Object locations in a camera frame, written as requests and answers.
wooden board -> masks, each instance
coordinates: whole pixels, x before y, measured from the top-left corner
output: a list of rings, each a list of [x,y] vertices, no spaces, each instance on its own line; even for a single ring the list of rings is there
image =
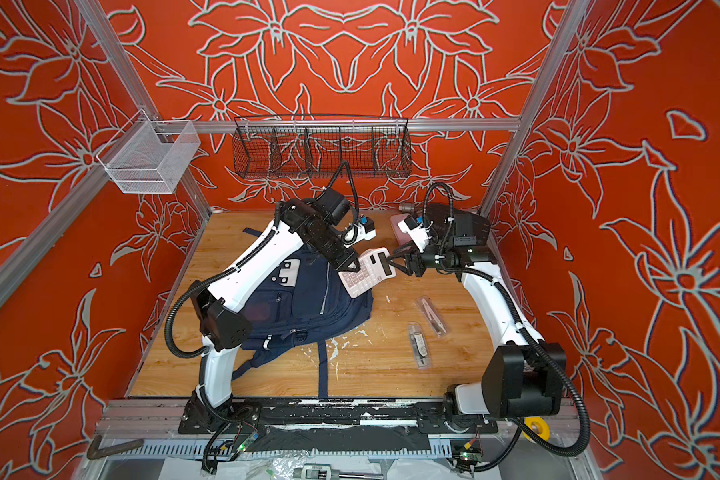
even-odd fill
[[[358,252],[397,241],[389,217],[394,212],[368,212],[378,235],[356,246]],[[180,292],[194,280],[203,280],[227,268],[250,244],[246,226],[263,230],[272,212],[214,214],[200,241]],[[469,293],[452,275],[428,270],[422,278],[398,272],[374,287],[371,319],[359,328],[327,342],[328,393],[331,396],[441,396],[455,383],[479,381],[493,347],[488,330]],[[439,339],[414,301],[429,296],[451,332]],[[432,352],[432,368],[419,370],[408,340],[408,324],[422,326]],[[191,303],[185,304],[173,327],[183,350],[200,347],[198,320]],[[237,364],[252,352],[240,351]],[[297,347],[267,365],[248,371],[232,383],[236,396],[317,396],[318,354],[315,344]],[[197,384],[199,359],[182,360],[168,351],[163,332],[158,335],[131,395],[188,396]]]

cylindrical metal part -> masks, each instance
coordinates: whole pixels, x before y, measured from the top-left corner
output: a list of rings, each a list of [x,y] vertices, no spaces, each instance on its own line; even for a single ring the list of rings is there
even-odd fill
[[[407,202],[403,202],[398,206],[398,210],[400,210],[404,214],[412,214],[416,211],[416,206]]]
[[[340,472],[339,478],[360,478],[361,480],[384,480],[383,473],[354,473],[354,472]]]

red wall with flower pattern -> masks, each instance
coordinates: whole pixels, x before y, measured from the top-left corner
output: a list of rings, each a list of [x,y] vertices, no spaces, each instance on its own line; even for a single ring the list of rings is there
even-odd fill
[[[720,478],[720,0],[596,0],[492,212],[606,478]]]
[[[0,265],[135,111],[72,2],[0,1]],[[107,184],[0,310],[0,479],[71,477],[201,223]]]
[[[162,116],[202,120],[517,116],[565,6],[561,0],[101,3]],[[413,175],[363,182],[361,204],[421,201],[427,186],[441,180],[456,189],[459,206],[478,206],[508,139],[506,132],[415,135]],[[222,134],[205,138],[202,150],[192,172],[213,206],[269,208],[323,185],[240,178]]]

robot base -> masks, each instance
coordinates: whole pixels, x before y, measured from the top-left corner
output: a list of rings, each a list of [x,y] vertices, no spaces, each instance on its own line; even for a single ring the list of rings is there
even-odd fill
[[[259,410],[261,409],[258,403],[253,402],[233,402],[232,399],[227,400],[216,408],[219,412],[225,412],[229,415],[230,407],[240,408],[244,405],[250,405],[254,408],[253,414],[246,420],[250,425],[256,426],[259,420]],[[202,404],[202,401],[195,392],[192,392],[192,397],[184,406],[184,413],[181,417],[181,423],[179,424],[179,433],[183,435],[201,435],[205,433],[211,433],[218,430],[223,422],[218,418],[208,413],[207,408]]]

black wire basket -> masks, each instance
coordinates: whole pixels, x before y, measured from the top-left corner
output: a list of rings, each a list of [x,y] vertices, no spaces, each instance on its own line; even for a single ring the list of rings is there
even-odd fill
[[[232,136],[242,178],[330,178],[343,160],[355,178],[406,178],[411,135],[405,118],[299,115],[238,117]]]

